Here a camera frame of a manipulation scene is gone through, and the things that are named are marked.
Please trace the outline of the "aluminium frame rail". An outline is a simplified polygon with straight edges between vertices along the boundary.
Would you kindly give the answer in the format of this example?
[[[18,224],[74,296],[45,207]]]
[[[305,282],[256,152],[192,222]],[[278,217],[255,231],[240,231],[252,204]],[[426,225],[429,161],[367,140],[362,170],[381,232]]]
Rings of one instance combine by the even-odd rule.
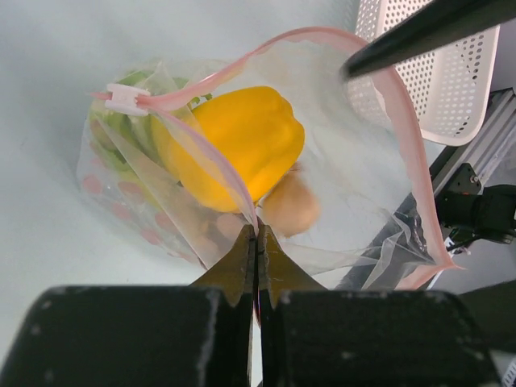
[[[473,140],[459,147],[446,147],[434,161],[430,168],[434,195],[440,194],[462,164],[471,166],[467,183],[479,189],[513,144],[515,90],[508,88],[489,95],[485,120]]]

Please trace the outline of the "white perforated plastic basket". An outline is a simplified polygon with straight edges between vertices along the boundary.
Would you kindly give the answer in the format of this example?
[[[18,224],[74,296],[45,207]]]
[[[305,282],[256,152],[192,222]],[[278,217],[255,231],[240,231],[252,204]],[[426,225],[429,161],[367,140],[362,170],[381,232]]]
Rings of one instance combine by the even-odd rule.
[[[424,7],[421,0],[361,0],[355,33],[373,41]],[[497,52],[498,27],[397,65],[424,139],[460,146],[481,129]]]

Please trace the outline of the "pale garlic bulb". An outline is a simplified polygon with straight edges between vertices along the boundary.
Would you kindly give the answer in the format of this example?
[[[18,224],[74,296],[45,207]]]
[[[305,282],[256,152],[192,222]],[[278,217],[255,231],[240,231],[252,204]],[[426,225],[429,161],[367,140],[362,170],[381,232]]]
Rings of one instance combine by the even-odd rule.
[[[285,238],[308,231],[320,215],[318,199],[301,174],[296,162],[261,203],[264,222]]]

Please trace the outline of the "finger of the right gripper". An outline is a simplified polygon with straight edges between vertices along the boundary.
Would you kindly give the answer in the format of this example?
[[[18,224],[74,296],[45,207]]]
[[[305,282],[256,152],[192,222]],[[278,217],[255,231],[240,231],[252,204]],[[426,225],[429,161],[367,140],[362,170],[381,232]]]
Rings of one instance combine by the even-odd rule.
[[[344,77],[377,72],[514,18],[514,1],[431,1],[351,55],[344,62]]]

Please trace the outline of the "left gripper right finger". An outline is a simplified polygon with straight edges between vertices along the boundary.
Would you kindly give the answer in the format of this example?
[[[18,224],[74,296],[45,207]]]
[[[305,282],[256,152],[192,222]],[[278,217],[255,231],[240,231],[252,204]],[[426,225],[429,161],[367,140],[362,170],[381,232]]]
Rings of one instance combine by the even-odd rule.
[[[485,337],[452,293],[328,290],[268,226],[256,242],[264,386],[499,386]]]

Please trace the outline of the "green leek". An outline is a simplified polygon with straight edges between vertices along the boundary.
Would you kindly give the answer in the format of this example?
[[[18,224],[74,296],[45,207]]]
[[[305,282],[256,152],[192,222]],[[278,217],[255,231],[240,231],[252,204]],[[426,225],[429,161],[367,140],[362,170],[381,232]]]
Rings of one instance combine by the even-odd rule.
[[[166,72],[156,69],[132,69],[115,80],[122,85],[129,85],[153,90],[159,94],[184,88],[189,83],[187,77],[171,77]],[[162,166],[151,131],[151,116],[128,116],[105,108],[104,101],[93,100],[89,109],[90,130],[102,156],[107,158],[106,163],[111,169],[120,173],[130,169],[126,158],[117,149],[116,145],[104,131],[100,123],[121,135],[132,147],[142,152],[155,164]]]

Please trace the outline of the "clear zip top bag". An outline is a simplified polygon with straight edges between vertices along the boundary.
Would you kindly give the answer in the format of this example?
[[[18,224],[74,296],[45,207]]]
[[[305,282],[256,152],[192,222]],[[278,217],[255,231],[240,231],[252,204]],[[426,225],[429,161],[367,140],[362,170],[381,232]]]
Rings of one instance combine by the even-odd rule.
[[[77,166],[83,191],[149,242],[209,271],[243,227],[254,228],[256,242],[260,227],[270,227],[261,203],[271,190],[254,202],[200,125],[185,119],[221,94],[268,86],[290,103],[304,127],[296,162],[320,205],[306,232],[285,238],[270,227],[283,252],[328,290],[419,290],[453,263],[440,234],[424,138],[402,79],[385,69],[348,85],[338,81],[340,61],[363,46],[348,32],[306,27],[231,62],[156,61],[135,68],[189,78],[182,89],[159,94],[115,82],[95,98],[108,110],[159,119],[229,193],[236,212],[202,205],[164,165],[100,123],[130,165],[123,173],[111,169],[90,130],[89,113]]]

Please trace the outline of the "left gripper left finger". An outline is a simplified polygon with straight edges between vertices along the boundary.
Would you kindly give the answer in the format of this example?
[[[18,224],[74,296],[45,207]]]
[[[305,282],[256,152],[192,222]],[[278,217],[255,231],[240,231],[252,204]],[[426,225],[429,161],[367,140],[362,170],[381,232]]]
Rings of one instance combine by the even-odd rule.
[[[29,308],[4,386],[248,386],[254,228],[190,285],[68,285]]]

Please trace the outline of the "yellow bell pepper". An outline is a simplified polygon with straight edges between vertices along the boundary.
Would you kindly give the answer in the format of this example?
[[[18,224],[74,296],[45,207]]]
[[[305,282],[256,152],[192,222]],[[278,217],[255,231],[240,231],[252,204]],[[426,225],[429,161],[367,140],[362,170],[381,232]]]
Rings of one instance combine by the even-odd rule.
[[[275,89],[254,86],[221,94],[193,108],[185,119],[198,123],[206,139],[233,165],[254,202],[290,170],[305,143],[304,127]],[[152,139],[165,168],[202,205],[236,212],[235,201],[169,134],[151,119]]]

